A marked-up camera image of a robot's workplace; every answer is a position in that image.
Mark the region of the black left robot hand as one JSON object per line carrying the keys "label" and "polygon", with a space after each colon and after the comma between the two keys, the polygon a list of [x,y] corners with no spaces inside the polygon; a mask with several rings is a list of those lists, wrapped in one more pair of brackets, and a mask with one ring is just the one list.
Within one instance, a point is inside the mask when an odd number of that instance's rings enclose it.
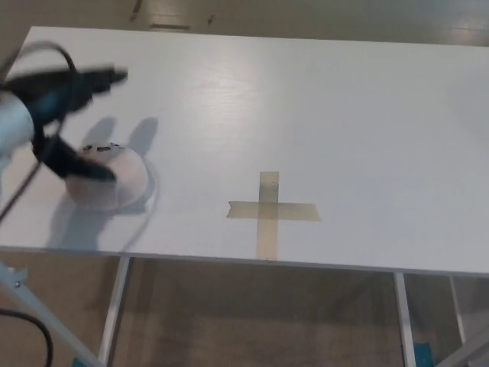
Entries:
{"label": "black left robot hand", "polygon": [[27,107],[34,123],[32,151],[36,159],[58,177],[77,176],[102,182],[115,181],[115,174],[101,164],[82,158],[62,138],[48,136],[44,127],[67,114],[87,107],[94,95],[110,91],[124,82],[128,71],[101,67],[72,73],[68,69],[27,73],[4,82],[2,91],[13,93]]}

